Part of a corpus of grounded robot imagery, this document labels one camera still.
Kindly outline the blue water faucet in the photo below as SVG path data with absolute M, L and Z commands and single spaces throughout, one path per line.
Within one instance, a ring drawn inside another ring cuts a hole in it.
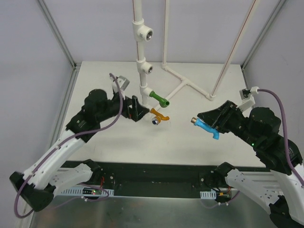
M 193 117 L 191 119 L 191 123 L 193 123 L 194 126 L 200 127 L 206 132 L 213 134 L 213 139 L 215 140 L 219 139 L 219 132 L 216 129 L 204 123 L 201 119 Z

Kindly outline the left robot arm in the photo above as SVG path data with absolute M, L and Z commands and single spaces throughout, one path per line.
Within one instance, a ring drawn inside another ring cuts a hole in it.
M 83 182 L 97 184 L 101 168 L 91 159 L 61 174 L 57 174 L 57 170 L 97 132 L 113 126 L 120 116 L 137 122 L 149 111 L 139 103 L 136 96 L 123 97 L 120 92 L 116 92 L 112 99 L 108 99 L 104 90 L 92 90 L 55 144 L 30 168 L 11 174 L 9 179 L 17 191 L 14 203 L 16 217 L 22 218 L 18 213 L 19 197 L 33 211 L 41 211 L 55 196 L 74 185 Z

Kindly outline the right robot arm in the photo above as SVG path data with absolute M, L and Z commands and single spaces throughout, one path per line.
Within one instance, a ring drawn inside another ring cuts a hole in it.
M 289 167 L 286 155 L 290 156 L 293 168 L 300 175 L 304 173 L 304 163 L 294 142 L 288 141 L 288 147 L 285 147 L 284 138 L 279 135 L 281 120 L 274 112 L 266 107 L 256 107 L 245 117 L 235 103 L 227 100 L 214 110 L 199 113 L 192 119 L 194 124 L 197 121 L 216 133 L 233 133 L 250 145 L 256 157 L 273 174 L 282 193 L 267 190 L 227 162 L 219 165 L 205 181 L 239 190 L 257 203 L 278 228 L 302 228 L 304 189 Z

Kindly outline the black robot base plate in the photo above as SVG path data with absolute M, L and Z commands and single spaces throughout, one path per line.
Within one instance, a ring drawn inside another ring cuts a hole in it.
M 211 165 L 98 162 L 100 170 L 86 181 L 114 190 L 115 196 L 198 199 L 200 192 L 226 190 Z

